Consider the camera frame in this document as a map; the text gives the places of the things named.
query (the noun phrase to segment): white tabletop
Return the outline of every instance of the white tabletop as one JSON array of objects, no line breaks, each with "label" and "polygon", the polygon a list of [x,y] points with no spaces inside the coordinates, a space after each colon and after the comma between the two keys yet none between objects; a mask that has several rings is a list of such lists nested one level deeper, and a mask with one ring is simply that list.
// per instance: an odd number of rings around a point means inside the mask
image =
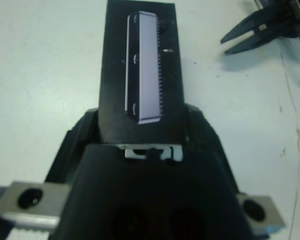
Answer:
[{"label": "white tabletop", "polygon": [[[287,224],[272,239],[300,240],[299,40],[224,56],[239,40],[220,39],[254,1],[174,2],[185,101],[218,133],[240,190],[272,196]],[[98,106],[105,17],[105,0],[0,0],[0,185],[42,182],[66,131]]]}]

